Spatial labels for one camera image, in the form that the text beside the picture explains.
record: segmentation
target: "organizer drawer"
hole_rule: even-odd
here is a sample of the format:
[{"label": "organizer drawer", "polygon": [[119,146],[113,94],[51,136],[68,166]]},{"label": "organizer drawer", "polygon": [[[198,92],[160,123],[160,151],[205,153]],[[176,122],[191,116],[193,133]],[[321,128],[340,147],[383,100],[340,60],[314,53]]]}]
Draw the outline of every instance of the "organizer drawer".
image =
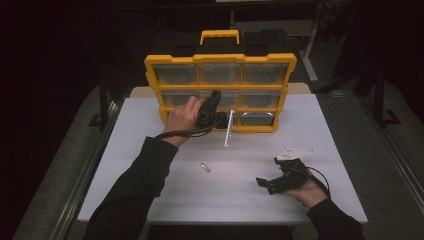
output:
[{"label": "organizer drawer", "polygon": [[[207,98],[211,95],[212,90],[200,90],[200,97]],[[221,108],[236,108],[239,103],[238,90],[221,90],[221,101],[218,107]]]},{"label": "organizer drawer", "polygon": [[272,126],[275,112],[241,112],[241,126]]},{"label": "organizer drawer", "polygon": [[243,65],[245,84],[283,84],[288,64],[246,63]]},{"label": "organizer drawer", "polygon": [[160,84],[197,84],[195,64],[153,65]]},{"label": "organizer drawer", "polygon": [[161,93],[165,101],[165,107],[184,105],[191,96],[199,96],[199,91],[197,90],[163,90]]},{"label": "organizer drawer", "polygon": [[242,106],[250,108],[276,108],[281,91],[278,90],[243,90]]},{"label": "organizer drawer", "polygon": [[240,83],[240,64],[238,63],[201,63],[199,80],[203,84]]}]

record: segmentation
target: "black cable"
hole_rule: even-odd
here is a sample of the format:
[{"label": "black cable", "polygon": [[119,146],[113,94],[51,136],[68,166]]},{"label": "black cable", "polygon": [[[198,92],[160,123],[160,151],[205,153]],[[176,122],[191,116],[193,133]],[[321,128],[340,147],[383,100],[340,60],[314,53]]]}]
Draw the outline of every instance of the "black cable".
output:
[{"label": "black cable", "polygon": [[299,170],[297,170],[297,169],[295,169],[295,168],[284,168],[284,170],[297,172],[297,173],[300,173],[300,174],[302,174],[302,175],[307,176],[307,177],[308,177],[308,178],[310,178],[312,181],[314,181],[316,184],[318,184],[318,186],[322,185],[322,187],[326,187],[326,188],[327,188],[327,191],[325,191],[324,189],[322,189],[322,190],[323,190],[323,191],[327,194],[327,196],[329,196],[329,195],[330,195],[330,184],[328,183],[328,180],[327,180],[327,178],[324,176],[324,174],[322,174],[320,171],[316,170],[315,168],[311,168],[311,167],[306,167],[306,168],[307,168],[307,169],[314,170],[314,171],[316,171],[317,173],[319,173],[319,174],[320,174],[320,175],[324,178],[325,183],[327,184],[327,186],[325,186],[324,184],[322,184],[322,183],[321,183],[321,181],[319,181],[319,180],[318,180],[318,178],[316,178],[314,175],[306,174],[306,173],[301,172],[301,171],[299,171]]},{"label": "black cable", "polygon": [[327,184],[327,190],[328,192],[330,192],[330,184],[328,183],[327,178],[324,176],[324,174],[322,174],[320,171],[316,170],[315,168],[311,168],[311,167],[306,167],[308,169],[314,170],[315,172],[319,173],[325,180],[325,183]]},{"label": "black cable", "polygon": [[201,136],[204,136],[204,135],[210,133],[213,128],[215,128],[216,126],[218,126],[221,123],[221,121],[222,121],[222,119],[219,118],[218,121],[216,121],[216,123],[214,123],[213,125],[206,127],[206,128],[188,130],[188,131],[166,132],[166,133],[161,133],[161,134],[157,135],[155,138],[164,139],[164,138],[176,137],[176,136],[179,136],[179,137],[201,137]]}]

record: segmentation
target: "black jacket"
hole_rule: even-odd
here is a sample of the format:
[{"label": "black jacket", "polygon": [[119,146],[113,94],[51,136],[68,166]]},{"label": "black jacket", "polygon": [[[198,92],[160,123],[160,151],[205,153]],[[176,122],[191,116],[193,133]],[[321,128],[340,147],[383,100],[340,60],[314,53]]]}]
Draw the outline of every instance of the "black jacket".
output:
[{"label": "black jacket", "polygon": [[[137,239],[177,152],[174,145],[147,137],[140,155],[91,216],[84,239]],[[361,225],[330,199],[310,209],[307,215],[319,239],[363,239]]]}]

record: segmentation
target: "hand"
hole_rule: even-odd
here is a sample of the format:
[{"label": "hand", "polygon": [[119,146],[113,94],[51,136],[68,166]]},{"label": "hand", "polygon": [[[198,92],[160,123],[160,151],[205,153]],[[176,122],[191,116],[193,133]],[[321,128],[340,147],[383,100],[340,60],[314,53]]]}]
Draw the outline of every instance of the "hand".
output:
[{"label": "hand", "polygon": [[324,191],[311,179],[308,179],[301,188],[292,189],[282,194],[296,198],[296,200],[301,202],[308,209],[311,209],[318,203],[327,199],[327,195]]},{"label": "hand", "polygon": [[[172,111],[169,113],[163,133],[194,129],[196,126],[197,115],[199,113],[200,107],[202,106],[202,103],[203,100],[191,96],[185,105],[179,105],[172,109]],[[188,140],[188,138],[175,136],[164,138],[162,140],[169,142],[179,148]]]}]

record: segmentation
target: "person's right hand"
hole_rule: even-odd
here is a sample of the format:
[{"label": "person's right hand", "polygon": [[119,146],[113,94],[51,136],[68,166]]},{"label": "person's right hand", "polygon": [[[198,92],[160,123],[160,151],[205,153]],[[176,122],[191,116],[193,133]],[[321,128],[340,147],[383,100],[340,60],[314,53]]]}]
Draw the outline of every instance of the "person's right hand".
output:
[{"label": "person's right hand", "polygon": [[292,189],[282,194],[296,198],[296,200],[301,202],[308,209],[311,209],[318,203],[327,199],[327,195],[324,191],[311,179],[308,179],[301,188]]}]

